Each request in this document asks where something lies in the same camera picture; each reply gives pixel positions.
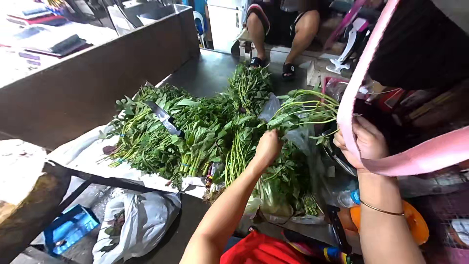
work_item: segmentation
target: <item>red shirt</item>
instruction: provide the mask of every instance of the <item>red shirt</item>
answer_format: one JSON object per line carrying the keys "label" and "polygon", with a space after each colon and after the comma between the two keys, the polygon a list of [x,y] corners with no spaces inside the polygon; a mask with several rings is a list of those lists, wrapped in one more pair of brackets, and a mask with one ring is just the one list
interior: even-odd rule
{"label": "red shirt", "polygon": [[220,264],[307,264],[302,253],[282,240],[251,232],[221,255]]}

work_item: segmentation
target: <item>knife handle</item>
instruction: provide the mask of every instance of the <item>knife handle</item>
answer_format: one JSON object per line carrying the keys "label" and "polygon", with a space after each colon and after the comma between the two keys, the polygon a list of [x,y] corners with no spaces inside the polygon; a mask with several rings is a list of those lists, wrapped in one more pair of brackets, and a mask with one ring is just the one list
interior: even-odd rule
{"label": "knife handle", "polygon": [[340,222],[339,216],[337,213],[340,212],[340,208],[337,206],[327,205],[327,214],[329,220],[331,221],[332,229],[334,231],[335,240],[337,242],[338,248],[345,254],[352,253],[352,247],[347,242],[347,237],[345,236],[345,231]]}

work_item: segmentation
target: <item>white plastic chair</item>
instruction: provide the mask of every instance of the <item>white plastic chair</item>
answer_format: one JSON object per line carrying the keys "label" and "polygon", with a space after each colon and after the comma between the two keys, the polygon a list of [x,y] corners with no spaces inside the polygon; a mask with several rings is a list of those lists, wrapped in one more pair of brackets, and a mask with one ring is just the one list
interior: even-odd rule
{"label": "white plastic chair", "polygon": [[196,19],[199,19],[200,20],[200,23],[202,25],[202,34],[198,34],[198,31],[197,31],[197,34],[199,35],[199,38],[200,38],[200,42],[202,43],[202,47],[205,48],[205,26],[204,26],[204,17],[197,11],[192,11],[192,13],[194,13],[194,21]]}

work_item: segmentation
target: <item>gold bangle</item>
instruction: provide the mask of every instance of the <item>gold bangle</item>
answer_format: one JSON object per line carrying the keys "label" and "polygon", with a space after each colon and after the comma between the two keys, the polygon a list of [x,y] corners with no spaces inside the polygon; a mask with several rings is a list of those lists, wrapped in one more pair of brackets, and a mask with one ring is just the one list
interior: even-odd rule
{"label": "gold bangle", "polygon": [[393,216],[403,216],[403,215],[404,215],[404,212],[402,212],[402,213],[393,213],[393,212],[388,212],[388,211],[381,210],[381,209],[379,209],[379,208],[376,208],[376,207],[374,207],[374,206],[371,206],[371,205],[369,205],[369,204],[363,202],[361,199],[360,199],[360,202],[361,202],[362,204],[364,204],[364,205],[370,207],[371,209],[374,209],[374,210],[379,211],[379,212],[382,212],[382,213],[390,214],[390,215],[393,215]]}

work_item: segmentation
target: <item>water bottle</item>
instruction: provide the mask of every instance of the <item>water bottle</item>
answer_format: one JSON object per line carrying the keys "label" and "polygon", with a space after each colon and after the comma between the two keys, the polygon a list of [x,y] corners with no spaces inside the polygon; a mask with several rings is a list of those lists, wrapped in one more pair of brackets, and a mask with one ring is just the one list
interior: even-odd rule
{"label": "water bottle", "polygon": [[337,205],[342,207],[354,207],[360,204],[360,193],[357,190],[341,191],[337,195]]}

